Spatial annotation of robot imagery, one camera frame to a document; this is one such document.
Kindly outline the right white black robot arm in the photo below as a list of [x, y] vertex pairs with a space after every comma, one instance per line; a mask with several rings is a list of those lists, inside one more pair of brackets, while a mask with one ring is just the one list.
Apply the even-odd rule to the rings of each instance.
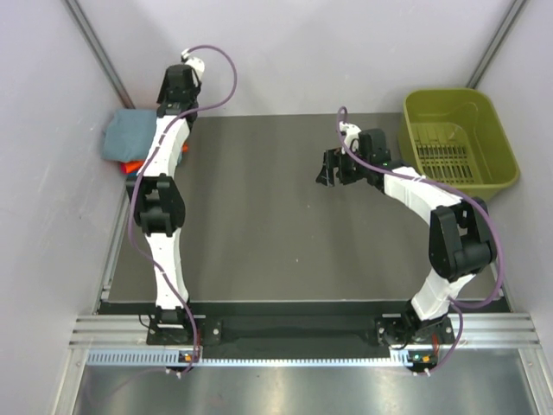
[[497, 248], [482, 216], [486, 204], [430, 184], [411, 166], [393, 160], [380, 129], [361, 130], [340, 121], [338, 132], [340, 147], [324, 153], [316, 182], [332, 187], [366, 181], [429, 227], [429, 275], [409, 300], [400, 323], [381, 335], [382, 342], [402, 347], [423, 342], [445, 321], [465, 285], [496, 259]]

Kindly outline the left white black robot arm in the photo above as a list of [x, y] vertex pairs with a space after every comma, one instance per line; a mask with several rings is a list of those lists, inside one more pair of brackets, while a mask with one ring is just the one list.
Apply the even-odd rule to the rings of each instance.
[[126, 183], [130, 217], [148, 243], [156, 279], [155, 309], [150, 317], [147, 343], [199, 345], [198, 329], [188, 308], [189, 294], [182, 276], [180, 238], [185, 202], [175, 183], [177, 163], [198, 107], [205, 64], [189, 58], [165, 71], [158, 95], [152, 144], [137, 176]]

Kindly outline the grey blue t shirt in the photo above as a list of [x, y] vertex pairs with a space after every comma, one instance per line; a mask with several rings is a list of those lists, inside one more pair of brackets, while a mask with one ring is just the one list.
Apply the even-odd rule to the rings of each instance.
[[101, 156], [121, 163], [144, 161], [156, 134], [156, 120], [153, 110], [116, 110], [105, 128]]

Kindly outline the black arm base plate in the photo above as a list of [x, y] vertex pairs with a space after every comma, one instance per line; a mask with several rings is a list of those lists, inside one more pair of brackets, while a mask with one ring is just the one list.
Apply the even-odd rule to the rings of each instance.
[[207, 316], [195, 318], [197, 332], [190, 327], [150, 325], [150, 344], [176, 345], [196, 340], [201, 346], [222, 346], [240, 340], [260, 342], [311, 339], [360, 341], [371, 347], [406, 347], [410, 344], [450, 344], [453, 329], [445, 317], [427, 326], [407, 323], [401, 316]]

